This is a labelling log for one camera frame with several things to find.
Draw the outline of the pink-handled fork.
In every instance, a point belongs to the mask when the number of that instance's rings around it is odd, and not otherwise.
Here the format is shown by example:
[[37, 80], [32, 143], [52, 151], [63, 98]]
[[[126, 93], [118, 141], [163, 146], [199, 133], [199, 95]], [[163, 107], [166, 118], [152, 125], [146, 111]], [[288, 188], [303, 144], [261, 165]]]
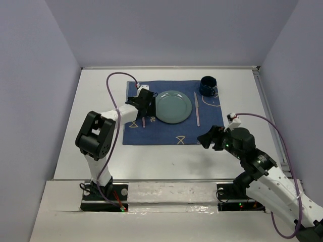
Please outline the pink-handled fork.
[[145, 123], [145, 117], [142, 118], [142, 127], [145, 128], [146, 127], [146, 123]]

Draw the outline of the teal ceramic plate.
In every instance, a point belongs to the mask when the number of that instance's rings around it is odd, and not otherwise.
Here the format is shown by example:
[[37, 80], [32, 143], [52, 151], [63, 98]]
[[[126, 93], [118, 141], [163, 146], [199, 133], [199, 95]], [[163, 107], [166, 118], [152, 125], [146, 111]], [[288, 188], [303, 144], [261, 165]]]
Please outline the teal ceramic plate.
[[190, 116], [191, 112], [191, 100], [180, 91], [164, 91], [155, 98], [155, 115], [164, 123], [181, 123]]

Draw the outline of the blue fish-print placemat cloth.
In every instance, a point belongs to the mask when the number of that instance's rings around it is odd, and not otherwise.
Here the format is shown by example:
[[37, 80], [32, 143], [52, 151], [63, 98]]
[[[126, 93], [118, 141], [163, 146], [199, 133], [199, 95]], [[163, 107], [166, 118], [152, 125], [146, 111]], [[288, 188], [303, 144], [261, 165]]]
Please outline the blue fish-print placemat cloth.
[[[167, 124], [157, 117], [145, 117], [146, 127], [142, 120], [124, 125], [123, 145], [197, 145], [197, 137], [206, 133], [213, 125], [223, 126], [218, 89], [212, 97], [199, 93], [199, 80], [184, 81], [147, 81], [141, 84], [149, 85], [149, 90], [160, 94], [164, 91], [175, 90], [187, 95], [192, 102], [190, 116], [179, 124]], [[197, 126], [194, 92], [199, 104], [200, 127]]]

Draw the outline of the pink-handled table knife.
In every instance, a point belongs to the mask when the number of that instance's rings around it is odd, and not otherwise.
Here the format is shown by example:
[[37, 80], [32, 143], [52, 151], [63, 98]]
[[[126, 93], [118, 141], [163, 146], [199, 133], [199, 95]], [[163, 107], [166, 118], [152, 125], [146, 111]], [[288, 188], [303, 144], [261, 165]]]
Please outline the pink-handled table knife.
[[194, 92], [194, 102], [195, 102], [195, 113], [196, 113], [196, 122], [197, 126], [200, 127], [200, 119], [199, 119], [199, 104], [197, 99], [197, 94]]

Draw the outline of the dark blue mug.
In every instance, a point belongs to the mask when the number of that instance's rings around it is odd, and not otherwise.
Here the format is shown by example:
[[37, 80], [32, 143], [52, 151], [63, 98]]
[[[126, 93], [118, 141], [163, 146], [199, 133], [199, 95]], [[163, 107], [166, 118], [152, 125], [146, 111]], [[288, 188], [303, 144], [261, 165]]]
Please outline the dark blue mug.
[[200, 80], [199, 93], [202, 96], [212, 97], [216, 93], [217, 80], [212, 76], [204, 76]]

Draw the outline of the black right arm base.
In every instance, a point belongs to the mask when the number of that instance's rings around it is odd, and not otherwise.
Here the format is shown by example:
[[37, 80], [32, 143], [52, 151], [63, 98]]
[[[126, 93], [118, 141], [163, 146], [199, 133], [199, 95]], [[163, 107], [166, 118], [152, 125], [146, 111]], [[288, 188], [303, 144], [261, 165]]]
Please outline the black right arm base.
[[217, 184], [215, 193], [219, 212], [265, 211], [265, 206], [248, 197], [244, 189], [237, 189], [233, 183]]

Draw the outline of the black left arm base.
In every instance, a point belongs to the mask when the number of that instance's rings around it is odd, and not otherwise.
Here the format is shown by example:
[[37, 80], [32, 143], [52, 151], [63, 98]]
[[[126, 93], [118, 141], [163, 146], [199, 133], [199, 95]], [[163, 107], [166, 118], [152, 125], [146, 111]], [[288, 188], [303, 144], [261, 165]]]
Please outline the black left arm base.
[[79, 184], [82, 190], [80, 210], [83, 212], [127, 212], [128, 185], [113, 184], [112, 190], [103, 197], [96, 184], [84, 182]]

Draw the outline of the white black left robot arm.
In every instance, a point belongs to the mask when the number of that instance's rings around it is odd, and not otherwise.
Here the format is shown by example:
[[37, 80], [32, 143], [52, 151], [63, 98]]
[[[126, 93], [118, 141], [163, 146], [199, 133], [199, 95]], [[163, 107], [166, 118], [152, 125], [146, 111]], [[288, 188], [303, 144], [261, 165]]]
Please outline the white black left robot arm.
[[156, 94], [140, 88], [128, 97], [124, 105], [98, 113], [90, 111], [76, 137], [75, 144], [86, 158], [91, 173], [91, 191], [100, 199], [108, 198], [113, 189], [113, 177], [108, 162], [123, 125], [155, 113]]

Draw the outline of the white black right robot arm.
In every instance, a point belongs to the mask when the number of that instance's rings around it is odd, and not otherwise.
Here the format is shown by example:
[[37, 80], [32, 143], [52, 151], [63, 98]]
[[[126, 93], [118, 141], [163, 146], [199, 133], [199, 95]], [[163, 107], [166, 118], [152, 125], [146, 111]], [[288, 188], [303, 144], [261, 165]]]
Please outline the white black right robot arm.
[[295, 228], [299, 241], [322, 241], [322, 207], [300, 192], [277, 163], [256, 147], [254, 136], [246, 128], [231, 131], [212, 126], [197, 139], [205, 149], [214, 144], [214, 150], [225, 150], [240, 161], [244, 172], [232, 185], [236, 197], [247, 195], [263, 204]]

